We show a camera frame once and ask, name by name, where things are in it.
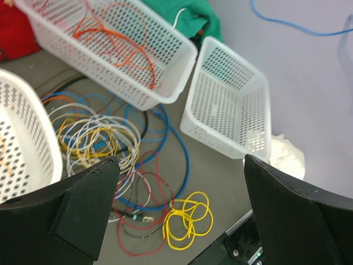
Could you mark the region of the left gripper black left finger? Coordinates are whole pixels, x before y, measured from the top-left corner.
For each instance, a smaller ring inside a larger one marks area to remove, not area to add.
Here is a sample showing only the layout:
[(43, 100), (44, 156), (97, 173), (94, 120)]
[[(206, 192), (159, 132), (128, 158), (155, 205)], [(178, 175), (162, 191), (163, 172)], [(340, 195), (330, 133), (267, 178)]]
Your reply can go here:
[(119, 160), (110, 156), (1, 204), (1, 264), (97, 261), (119, 174)]

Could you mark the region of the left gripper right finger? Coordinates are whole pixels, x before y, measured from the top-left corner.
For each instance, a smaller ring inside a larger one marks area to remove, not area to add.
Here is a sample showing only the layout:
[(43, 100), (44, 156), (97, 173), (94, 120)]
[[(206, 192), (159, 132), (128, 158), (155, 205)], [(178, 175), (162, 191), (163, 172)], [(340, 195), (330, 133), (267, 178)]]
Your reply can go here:
[(244, 176), (267, 264), (352, 264), (352, 199), (253, 155)]

